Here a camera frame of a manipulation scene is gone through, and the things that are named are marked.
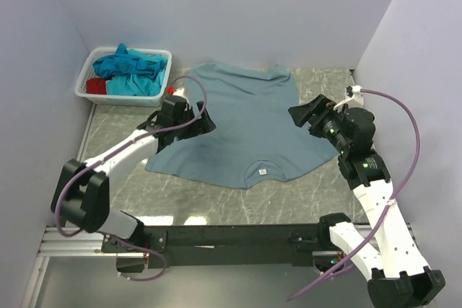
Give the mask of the grey-blue t shirt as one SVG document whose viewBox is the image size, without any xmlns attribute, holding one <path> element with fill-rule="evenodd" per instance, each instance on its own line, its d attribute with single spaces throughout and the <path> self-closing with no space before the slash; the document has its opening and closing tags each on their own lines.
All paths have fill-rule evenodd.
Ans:
<svg viewBox="0 0 462 308">
<path fill-rule="evenodd" d="M 303 176 L 337 152 L 298 128 L 288 109 L 299 104 L 288 69 L 265 71 L 223 63 L 193 67 L 184 81 L 191 102 L 206 100 L 216 128 L 175 141 L 148 160 L 145 170 L 226 188 Z"/>
</svg>

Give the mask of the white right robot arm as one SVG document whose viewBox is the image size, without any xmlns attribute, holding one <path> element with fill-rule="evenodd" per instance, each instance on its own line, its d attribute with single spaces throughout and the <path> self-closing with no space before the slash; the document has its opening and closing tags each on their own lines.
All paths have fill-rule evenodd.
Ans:
<svg viewBox="0 0 462 308">
<path fill-rule="evenodd" d="M 346 272 L 350 261 L 364 276 L 375 307 L 428 305 L 444 288 L 445 278 L 420 253 L 396 201 L 402 187 L 393 186 L 385 162 L 372 147 L 375 116 L 362 108 L 360 97 L 336 103 L 322 94 L 288 112 L 297 127 L 308 123 L 310 135 L 328 140 L 337 150 L 341 174 L 372 227 L 362 237 L 340 215 L 324 216 L 318 223 L 318 244 L 327 250 L 336 247 L 344 257 L 289 299 Z"/>
</svg>

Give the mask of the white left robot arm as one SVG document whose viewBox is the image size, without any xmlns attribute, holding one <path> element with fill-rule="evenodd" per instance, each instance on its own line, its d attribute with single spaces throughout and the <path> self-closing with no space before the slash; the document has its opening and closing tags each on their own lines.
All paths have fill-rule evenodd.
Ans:
<svg viewBox="0 0 462 308">
<path fill-rule="evenodd" d="M 147 242 L 144 223 L 110 207 L 111 186 L 144 159 L 159 154 L 177 140 L 209 133 L 216 128 L 206 101 L 191 106 L 185 97 L 170 95 L 122 142 L 103 154 L 80 162 L 69 160 L 62 168 L 51 202 L 56 228 L 63 221 L 80 232 L 107 234 L 129 252 Z"/>
</svg>

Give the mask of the light blue t shirt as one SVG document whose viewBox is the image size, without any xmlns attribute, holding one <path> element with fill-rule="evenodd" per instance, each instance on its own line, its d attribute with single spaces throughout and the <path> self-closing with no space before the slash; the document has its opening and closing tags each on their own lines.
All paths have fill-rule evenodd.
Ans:
<svg viewBox="0 0 462 308">
<path fill-rule="evenodd" d="M 155 79 L 148 76 L 132 74 L 129 76 L 114 76 L 106 81 L 106 94 L 135 97 L 154 97 L 161 92 L 163 75 Z"/>
</svg>

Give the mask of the bright blue t shirt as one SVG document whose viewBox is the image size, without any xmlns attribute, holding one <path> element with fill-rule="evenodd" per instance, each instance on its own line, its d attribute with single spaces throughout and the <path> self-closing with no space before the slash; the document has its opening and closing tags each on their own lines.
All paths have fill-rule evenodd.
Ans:
<svg viewBox="0 0 462 308">
<path fill-rule="evenodd" d="M 97 76 L 110 79 L 114 76 L 145 76 L 156 79 L 166 68 L 167 59 L 161 55 L 148 55 L 134 49 L 127 49 L 121 43 L 116 52 L 97 59 L 93 64 Z"/>
</svg>

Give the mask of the red garment in basket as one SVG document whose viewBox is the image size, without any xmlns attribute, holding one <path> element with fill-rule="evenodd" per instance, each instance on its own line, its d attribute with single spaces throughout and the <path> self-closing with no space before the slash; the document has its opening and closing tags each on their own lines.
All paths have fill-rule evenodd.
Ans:
<svg viewBox="0 0 462 308">
<path fill-rule="evenodd" d="M 106 80 L 101 78 L 91 78 L 86 81 L 86 93 L 106 95 Z"/>
</svg>

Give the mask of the black base crossbar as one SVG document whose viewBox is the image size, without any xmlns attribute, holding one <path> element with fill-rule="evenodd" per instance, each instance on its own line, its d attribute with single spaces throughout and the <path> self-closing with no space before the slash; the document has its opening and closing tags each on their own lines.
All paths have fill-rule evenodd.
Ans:
<svg viewBox="0 0 462 308">
<path fill-rule="evenodd" d="M 318 232 L 317 224 L 147 226 L 145 245 L 169 266 L 313 266 L 335 263 L 339 249 Z"/>
</svg>

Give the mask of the white plastic laundry basket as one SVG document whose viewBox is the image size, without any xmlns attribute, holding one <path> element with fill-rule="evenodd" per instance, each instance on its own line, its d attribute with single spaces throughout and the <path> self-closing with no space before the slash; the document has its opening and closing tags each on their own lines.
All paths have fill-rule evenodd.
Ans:
<svg viewBox="0 0 462 308">
<path fill-rule="evenodd" d="M 116 52 L 116 47 L 99 47 L 91 50 L 82 69 L 77 77 L 77 82 L 74 88 L 74 93 L 78 97 L 83 97 L 97 105 L 125 105 L 139 107 L 157 107 L 161 103 L 161 98 L 167 90 L 170 69 L 173 62 L 172 53 L 168 50 L 135 48 L 134 50 L 143 53 L 147 56 L 162 56 L 167 59 L 165 72 L 163 74 L 162 83 L 160 85 L 160 93 L 155 96 L 125 96 L 113 94 L 92 94 L 86 90 L 86 82 L 88 79 L 97 78 L 92 67 L 93 63 L 103 56 L 108 56 Z"/>
</svg>

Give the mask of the aluminium rail frame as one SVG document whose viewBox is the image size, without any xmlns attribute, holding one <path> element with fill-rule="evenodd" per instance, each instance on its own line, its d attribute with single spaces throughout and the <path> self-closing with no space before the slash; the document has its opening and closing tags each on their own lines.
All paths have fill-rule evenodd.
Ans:
<svg viewBox="0 0 462 308">
<path fill-rule="evenodd" d="M 84 258 L 84 257 L 132 257 L 140 258 L 140 252 L 103 252 L 106 243 L 99 233 L 81 232 L 74 237 L 62 236 L 57 228 L 46 227 L 40 242 L 37 257 L 41 258 Z"/>
</svg>

